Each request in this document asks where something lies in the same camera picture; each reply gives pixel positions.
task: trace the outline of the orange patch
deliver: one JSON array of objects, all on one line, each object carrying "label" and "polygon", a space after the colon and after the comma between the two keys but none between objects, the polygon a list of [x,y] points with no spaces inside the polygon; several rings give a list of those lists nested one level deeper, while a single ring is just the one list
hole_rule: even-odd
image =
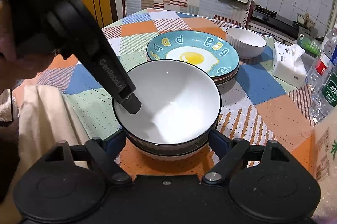
[{"label": "orange patch", "polygon": [[206,18],[200,17],[183,18],[183,20],[190,28],[204,28],[204,27],[219,28],[215,23],[212,23],[210,20]]},{"label": "orange patch", "polygon": [[47,69],[53,68],[67,68],[69,66],[74,66],[78,62],[75,55],[71,55],[68,59],[64,60],[63,57],[59,54],[57,55],[51,65]]},{"label": "orange patch", "polygon": [[306,168],[314,177],[316,176],[315,164],[317,153],[315,148],[315,135],[311,134],[304,142],[292,151],[292,155]]},{"label": "orange patch", "polygon": [[121,36],[130,36],[135,34],[157,32],[157,28],[152,21],[139,22],[133,24],[122,25]]},{"label": "orange patch", "polygon": [[205,172],[214,166],[213,152],[205,146],[196,155],[179,161],[161,161],[149,158],[139,152],[127,140],[121,152],[121,167],[135,178],[136,175],[198,175],[201,178]]},{"label": "orange patch", "polygon": [[224,32],[221,28],[215,27],[201,27],[201,28],[192,28],[195,31],[206,32],[212,35],[215,35],[221,39],[226,40],[226,32]]},{"label": "orange patch", "polygon": [[263,102],[255,106],[276,139],[289,151],[301,145],[312,130],[309,121],[295,106],[289,95]]}]

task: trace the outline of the table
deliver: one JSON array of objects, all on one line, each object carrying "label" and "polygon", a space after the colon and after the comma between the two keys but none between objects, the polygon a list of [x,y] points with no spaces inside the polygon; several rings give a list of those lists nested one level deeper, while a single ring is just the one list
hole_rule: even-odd
[{"label": "table", "polygon": [[[105,28],[103,33],[128,71],[146,62],[147,43],[156,35],[171,30],[198,30],[226,39],[231,24],[175,11],[147,8]],[[217,129],[230,138],[244,138],[251,144],[266,144],[277,139],[306,167],[310,167],[309,118],[310,92],[272,76],[274,39],[264,36],[267,47],[253,59],[240,61],[236,78],[219,87],[222,109]],[[112,110],[112,98],[71,56],[66,61],[57,56],[50,67],[14,91],[18,103],[26,84],[57,87],[70,102],[90,137],[106,138],[120,128]],[[121,167],[135,174],[203,175],[217,156],[205,147],[198,154],[179,162],[157,161],[141,154],[128,141],[118,159]]]},{"label": "table", "polygon": [[124,15],[146,8],[158,8],[200,15],[225,23],[246,27],[252,13],[252,0],[247,4],[235,0],[124,0]]}]

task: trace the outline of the stacked plates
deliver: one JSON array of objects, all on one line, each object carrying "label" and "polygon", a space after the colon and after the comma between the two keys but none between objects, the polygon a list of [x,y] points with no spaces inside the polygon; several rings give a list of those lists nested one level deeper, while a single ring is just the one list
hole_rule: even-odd
[{"label": "stacked plates", "polygon": [[148,61],[172,59],[193,64],[217,85],[232,79],[239,70],[239,55],[228,42],[199,31],[160,34],[148,43],[146,57]]}]

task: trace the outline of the gas stove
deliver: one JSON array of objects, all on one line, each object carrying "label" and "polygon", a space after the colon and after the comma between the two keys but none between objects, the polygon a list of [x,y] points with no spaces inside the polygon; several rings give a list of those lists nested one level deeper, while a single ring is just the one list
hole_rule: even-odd
[{"label": "gas stove", "polygon": [[299,25],[294,21],[290,21],[277,14],[277,12],[267,10],[256,5],[251,16],[251,22],[261,24],[265,27],[272,28],[272,31],[283,34],[286,38],[297,39],[299,33]]}]

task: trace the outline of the tissue box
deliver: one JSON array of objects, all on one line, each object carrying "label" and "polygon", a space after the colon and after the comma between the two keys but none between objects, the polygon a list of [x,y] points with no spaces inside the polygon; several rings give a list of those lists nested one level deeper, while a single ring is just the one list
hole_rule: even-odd
[{"label": "tissue box", "polygon": [[304,49],[299,45],[287,46],[276,42],[273,51],[273,76],[296,88],[304,86],[307,72],[301,59],[303,54]]}]

